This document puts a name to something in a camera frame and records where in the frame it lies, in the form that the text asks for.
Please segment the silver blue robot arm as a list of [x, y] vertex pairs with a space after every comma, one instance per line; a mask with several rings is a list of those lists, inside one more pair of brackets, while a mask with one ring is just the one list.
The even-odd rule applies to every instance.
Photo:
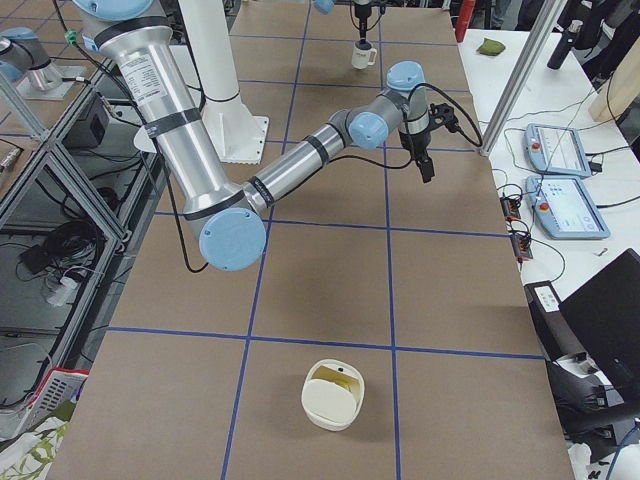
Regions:
[[[312, 6], [324, 15], [328, 15], [335, 2], [333, 0], [313, 0]], [[354, 0], [349, 1], [349, 13], [351, 23], [358, 30], [359, 40], [356, 42], [356, 46], [363, 50], [367, 50], [371, 47], [367, 40], [367, 32], [369, 31], [369, 18], [372, 15], [373, 2], [370, 0]]]
[[327, 166], [345, 148], [375, 149], [393, 131], [408, 140], [415, 162], [428, 158], [425, 76], [415, 61], [387, 72], [368, 105], [340, 110], [328, 122], [243, 184], [223, 168], [169, 48], [172, 29], [157, 1], [79, 1], [85, 32], [119, 67], [150, 140], [169, 163], [185, 196], [184, 217], [212, 266], [237, 271], [266, 244], [260, 212]]

